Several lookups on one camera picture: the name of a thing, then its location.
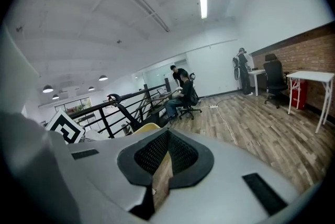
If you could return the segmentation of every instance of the standing person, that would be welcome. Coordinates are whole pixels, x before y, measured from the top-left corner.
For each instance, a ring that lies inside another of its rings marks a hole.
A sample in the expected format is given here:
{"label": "standing person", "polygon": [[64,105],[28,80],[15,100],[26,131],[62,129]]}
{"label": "standing person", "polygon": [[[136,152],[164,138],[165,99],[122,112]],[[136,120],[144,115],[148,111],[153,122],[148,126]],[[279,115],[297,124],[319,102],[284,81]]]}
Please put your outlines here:
{"label": "standing person", "polygon": [[240,48],[237,57],[240,60],[240,71],[241,71],[241,82],[242,82],[243,93],[245,95],[251,96],[253,95],[253,92],[251,92],[250,90],[250,79],[248,69],[246,67],[248,61],[244,56],[245,53],[246,51],[244,50],[244,48]]}
{"label": "standing person", "polygon": [[184,106],[184,102],[191,100],[193,83],[189,80],[187,71],[183,70],[180,73],[180,77],[183,82],[183,89],[181,93],[178,94],[174,99],[171,99],[165,103],[165,108],[169,119],[174,119],[178,116],[176,107],[182,107]]}
{"label": "standing person", "polygon": [[175,65],[170,66],[171,71],[173,71],[173,78],[176,81],[176,84],[178,87],[183,87],[184,82],[181,79],[180,75],[183,71],[186,71],[184,69],[177,69]]}

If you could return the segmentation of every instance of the white cable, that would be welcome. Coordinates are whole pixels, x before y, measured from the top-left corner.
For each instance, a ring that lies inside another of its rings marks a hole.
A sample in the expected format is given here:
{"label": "white cable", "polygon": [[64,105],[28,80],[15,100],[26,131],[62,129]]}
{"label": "white cable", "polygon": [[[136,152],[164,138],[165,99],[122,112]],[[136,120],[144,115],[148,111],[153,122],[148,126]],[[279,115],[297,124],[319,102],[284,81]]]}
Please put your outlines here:
{"label": "white cable", "polygon": [[220,114],[220,112],[219,112],[219,109],[216,108],[216,110],[218,111],[218,114],[220,115],[221,119],[225,122],[225,124],[226,124],[226,126],[227,126],[227,128],[228,128],[228,130],[229,130],[229,132],[230,132],[230,136],[231,136],[231,138],[233,139],[235,145],[237,146],[236,141],[235,141],[235,138],[232,136],[232,133],[231,133],[231,131],[230,131],[230,129],[229,129],[229,126],[228,126],[227,122],[222,118],[222,116],[221,116],[221,114]]}

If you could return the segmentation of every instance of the chair headrest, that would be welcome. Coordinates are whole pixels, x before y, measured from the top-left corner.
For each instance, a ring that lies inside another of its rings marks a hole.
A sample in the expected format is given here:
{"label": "chair headrest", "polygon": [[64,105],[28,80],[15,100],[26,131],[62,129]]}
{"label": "chair headrest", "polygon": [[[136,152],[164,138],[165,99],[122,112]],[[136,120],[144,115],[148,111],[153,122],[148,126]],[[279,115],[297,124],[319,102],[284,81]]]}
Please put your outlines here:
{"label": "chair headrest", "polygon": [[265,61],[272,61],[272,60],[277,60],[278,58],[276,57],[275,54],[267,54],[265,56]]}

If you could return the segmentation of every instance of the black slot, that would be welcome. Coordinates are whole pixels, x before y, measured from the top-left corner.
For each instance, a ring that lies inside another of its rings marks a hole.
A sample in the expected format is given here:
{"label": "black slot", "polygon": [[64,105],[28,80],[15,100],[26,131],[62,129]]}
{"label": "black slot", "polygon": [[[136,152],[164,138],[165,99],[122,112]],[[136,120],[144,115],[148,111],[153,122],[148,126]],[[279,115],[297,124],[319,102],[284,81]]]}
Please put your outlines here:
{"label": "black slot", "polygon": [[287,203],[278,196],[259,174],[253,173],[242,178],[270,216],[287,206]]}
{"label": "black slot", "polygon": [[75,152],[72,153],[72,157],[77,160],[77,159],[81,159],[81,158],[85,158],[88,156],[92,156],[92,155],[96,155],[99,152],[95,149],[91,149],[91,150],[86,150],[86,151],[80,151],[80,152]]}

